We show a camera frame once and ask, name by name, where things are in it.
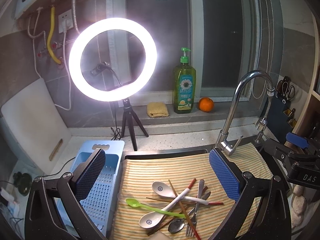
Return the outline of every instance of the green spoon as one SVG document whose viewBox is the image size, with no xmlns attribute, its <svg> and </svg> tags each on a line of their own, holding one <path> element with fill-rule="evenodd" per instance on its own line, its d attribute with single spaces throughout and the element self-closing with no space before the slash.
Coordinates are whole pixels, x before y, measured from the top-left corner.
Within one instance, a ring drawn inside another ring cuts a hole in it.
<svg viewBox="0 0 320 240">
<path fill-rule="evenodd" d="M 158 208 L 153 208 L 153 207 L 149 207 L 149 206 L 143 205 L 138 200 L 136 200 L 135 198 L 127 198 L 125 201 L 131 207 L 143 207 L 145 209 L 148 209 L 148 210 L 151 210 L 151 211 L 155 211 L 155 212 L 158 212 L 158 213 L 161 213 L 161 214 L 174 216 L 174 217 L 180 217 L 180 218 L 186 218 L 184 216 L 184 214 L 172 213 L 172 212 L 168 212 L 168 211 L 163 211 L 163 210 L 158 209 Z"/>
</svg>

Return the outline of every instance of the orange fruit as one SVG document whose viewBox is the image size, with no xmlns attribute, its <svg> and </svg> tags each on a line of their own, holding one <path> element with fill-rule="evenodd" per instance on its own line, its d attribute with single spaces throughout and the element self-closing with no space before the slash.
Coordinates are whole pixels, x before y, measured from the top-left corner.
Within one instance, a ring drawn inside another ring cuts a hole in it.
<svg viewBox="0 0 320 240">
<path fill-rule="evenodd" d="M 199 100 L 199 109 L 204 112 L 210 112 L 214 108 L 214 102 L 210 98 L 201 98 Z"/>
</svg>

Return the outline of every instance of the fork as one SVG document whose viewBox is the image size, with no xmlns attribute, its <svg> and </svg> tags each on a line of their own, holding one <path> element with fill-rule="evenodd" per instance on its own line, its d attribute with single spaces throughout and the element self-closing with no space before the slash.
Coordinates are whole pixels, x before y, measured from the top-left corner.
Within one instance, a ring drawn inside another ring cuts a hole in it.
<svg viewBox="0 0 320 240">
<path fill-rule="evenodd" d="M 201 193 L 202 193 L 203 187 L 204 187 L 204 180 L 201 179 L 201 180 L 199 180 L 197 198 L 201 197 Z M 197 211 L 198 211 L 199 205 L 200 205 L 199 203 L 196 204 L 194 214 L 193 214 L 192 218 L 190 219 L 195 228 L 197 226 L 196 216 L 197 216 Z M 193 232 L 193 230 L 191 229 L 189 224 L 187 225 L 186 237 L 195 237 L 195 233 Z"/>
</svg>

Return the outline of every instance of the scissors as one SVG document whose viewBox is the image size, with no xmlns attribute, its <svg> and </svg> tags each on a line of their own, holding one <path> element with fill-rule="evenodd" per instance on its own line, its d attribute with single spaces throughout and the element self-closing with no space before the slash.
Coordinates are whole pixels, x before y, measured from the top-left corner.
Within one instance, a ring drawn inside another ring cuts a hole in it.
<svg viewBox="0 0 320 240">
<path fill-rule="evenodd" d="M 289 87 L 289 83 L 287 81 L 282 83 L 282 95 L 284 97 L 284 99 L 282 100 L 282 102 L 285 104 L 287 100 L 291 100 L 292 98 L 294 98 L 295 94 L 296 94 L 296 90 L 294 88 L 294 86 L 290 86 Z"/>
</svg>

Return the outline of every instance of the striped towel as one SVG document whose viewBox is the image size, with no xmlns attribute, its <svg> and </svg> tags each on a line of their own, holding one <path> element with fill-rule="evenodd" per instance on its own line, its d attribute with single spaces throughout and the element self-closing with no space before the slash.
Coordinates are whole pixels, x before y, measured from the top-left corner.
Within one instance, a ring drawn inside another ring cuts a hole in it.
<svg viewBox="0 0 320 240">
<path fill-rule="evenodd" d="M 267 164 L 251 143 L 238 147 L 228 159 L 236 163 L 241 171 L 250 171 L 257 178 L 270 179 L 272 177 Z M 158 204 L 161 205 L 160 208 L 163 208 L 167 203 L 146 199 L 147 196 L 159 198 L 153 192 L 151 184 L 154 181 L 162 181 L 169 185 L 168 179 L 170 179 L 179 194 L 189 185 L 193 178 L 197 178 L 197 181 L 204 179 L 205 185 L 208 186 L 207 192 L 211 191 L 208 201 L 224 202 L 223 206 L 207 207 L 201 205 L 198 210 L 197 232 L 202 239 L 208 239 L 234 204 L 234 200 L 227 197 L 213 172 L 209 164 L 209 154 L 154 160 L 125 160 L 111 239 L 148 239 L 147 231 L 141 228 L 138 222 L 144 214 L 150 211 L 128 206 L 124 201 L 127 197 L 134 197 L 140 203 Z M 196 182 L 188 193 L 189 196 L 197 195 L 197 185 L 198 183 Z M 259 200 L 260 198 L 254 200 L 238 235 L 248 230 L 259 205 Z M 173 212 L 180 212 L 179 205 L 176 205 Z M 161 232 L 173 237 L 175 240 L 186 239 L 185 228 L 175 235 L 171 235 L 167 229 L 168 226 L 161 229 Z"/>
</svg>

